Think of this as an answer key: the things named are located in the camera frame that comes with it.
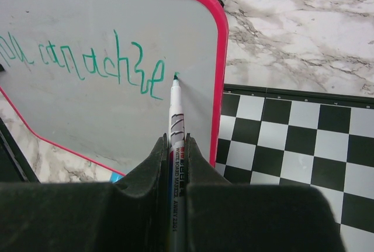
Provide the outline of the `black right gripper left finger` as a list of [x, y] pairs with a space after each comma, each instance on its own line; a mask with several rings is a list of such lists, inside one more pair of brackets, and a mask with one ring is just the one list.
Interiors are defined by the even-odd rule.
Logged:
[[164, 251], [167, 138], [118, 182], [1, 182], [2, 251]]

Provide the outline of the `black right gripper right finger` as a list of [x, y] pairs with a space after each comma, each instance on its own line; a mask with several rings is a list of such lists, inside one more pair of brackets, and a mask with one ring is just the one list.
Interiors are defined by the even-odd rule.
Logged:
[[310, 186], [232, 184], [187, 137], [188, 251], [344, 251], [333, 213]]

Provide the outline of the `white whiteboard marker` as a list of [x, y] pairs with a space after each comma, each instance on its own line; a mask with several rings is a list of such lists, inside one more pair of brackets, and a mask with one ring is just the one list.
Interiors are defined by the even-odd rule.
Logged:
[[185, 251], [185, 122], [181, 86], [175, 73], [169, 107], [169, 195], [168, 251]]

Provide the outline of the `pink framed whiteboard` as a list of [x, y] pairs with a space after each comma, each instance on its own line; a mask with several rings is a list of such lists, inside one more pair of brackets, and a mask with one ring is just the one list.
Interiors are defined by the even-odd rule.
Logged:
[[214, 164], [228, 43], [217, 0], [1, 0], [1, 92], [38, 138], [119, 173], [167, 132]]

